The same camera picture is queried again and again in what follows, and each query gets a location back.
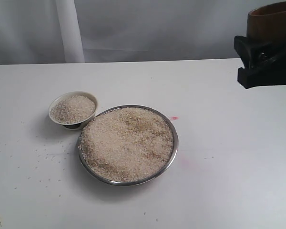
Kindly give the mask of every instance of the white table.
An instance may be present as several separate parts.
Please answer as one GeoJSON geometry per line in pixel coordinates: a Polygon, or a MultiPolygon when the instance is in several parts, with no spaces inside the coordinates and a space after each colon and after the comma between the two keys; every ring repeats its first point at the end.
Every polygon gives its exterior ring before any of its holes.
{"type": "Polygon", "coordinates": [[[286,229],[286,86],[244,89],[239,59],[0,66],[0,228],[286,229]],[[179,151],[154,181],[114,187],[47,117],[69,91],[97,113],[139,104],[173,121],[179,151]]]}

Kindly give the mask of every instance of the rice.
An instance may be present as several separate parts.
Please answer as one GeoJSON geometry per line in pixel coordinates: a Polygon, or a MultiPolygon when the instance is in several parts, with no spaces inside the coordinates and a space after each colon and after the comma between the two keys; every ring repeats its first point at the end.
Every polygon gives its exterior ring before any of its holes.
{"type": "Polygon", "coordinates": [[[158,114],[121,108],[96,117],[83,129],[80,149],[88,166],[111,181],[137,181],[166,165],[173,133],[158,114]]]}
{"type": "Polygon", "coordinates": [[[74,124],[89,118],[95,110],[95,104],[82,95],[74,95],[61,100],[50,111],[51,117],[61,124],[74,124]]]}

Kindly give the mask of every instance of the red mark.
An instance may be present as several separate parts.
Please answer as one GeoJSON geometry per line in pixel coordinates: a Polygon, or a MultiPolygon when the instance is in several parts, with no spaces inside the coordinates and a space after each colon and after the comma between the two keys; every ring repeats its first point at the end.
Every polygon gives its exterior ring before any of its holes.
{"type": "Polygon", "coordinates": [[[175,116],[170,117],[170,120],[171,120],[171,121],[177,120],[177,119],[178,119],[178,117],[175,117],[175,116]]]}

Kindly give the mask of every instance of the metal bowl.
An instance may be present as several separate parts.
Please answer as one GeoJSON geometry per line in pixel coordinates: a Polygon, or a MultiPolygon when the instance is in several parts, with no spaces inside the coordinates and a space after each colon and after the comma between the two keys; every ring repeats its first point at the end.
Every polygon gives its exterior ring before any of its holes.
{"type": "Polygon", "coordinates": [[[79,137],[78,139],[78,142],[77,142],[77,148],[79,150],[79,156],[80,156],[80,160],[81,160],[81,163],[82,165],[85,167],[85,169],[92,175],[94,176],[95,178],[97,178],[98,180],[102,181],[102,182],[105,182],[107,184],[110,184],[110,185],[117,185],[117,186],[133,186],[133,185],[139,185],[139,184],[143,184],[147,181],[150,181],[150,180],[153,180],[155,179],[157,176],[161,175],[173,162],[173,160],[175,159],[176,157],[176,154],[177,154],[177,150],[178,150],[178,144],[179,144],[179,141],[178,141],[178,135],[177,135],[177,132],[175,130],[175,127],[173,126],[173,124],[171,123],[171,121],[165,117],[162,113],[152,109],[152,108],[149,108],[149,107],[146,107],[146,106],[138,106],[138,105],[124,105],[124,106],[117,106],[117,107],[114,107],[114,108],[111,108],[109,110],[106,110],[102,113],[100,113],[99,115],[97,115],[96,117],[100,116],[100,115],[103,115],[105,113],[108,113],[110,111],[113,111],[113,110],[117,110],[117,109],[122,109],[122,108],[126,108],[126,107],[136,107],[136,108],[141,108],[141,109],[145,109],[145,110],[149,110],[149,111],[152,111],[156,114],[158,114],[159,116],[161,116],[168,124],[169,128],[171,129],[172,133],[173,133],[173,141],[174,141],[174,145],[173,145],[173,149],[172,149],[172,154],[171,154],[171,158],[168,160],[168,162],[166,163],[165,166],[163,166],[158,172],[156,172],[155,174],[153,174],[152,176],[150,177],[147,177],[147,178],[144,178],[144,179],[141,179],[141,180],[137,180],[137,181],[132,181],[132,182],[117,182],[117,181],[112,181],[112,180],[108,180],[106,178],[103,178],[102,176],[96,174],[95,172],[93,172],[93,170],[87,165],[85,159],[83,158],[83,155],[82,155],[82,150],[80,149],[79,147],[79,144],[80,144],[80,141],[81,141],[81,136],[79,137]]]}

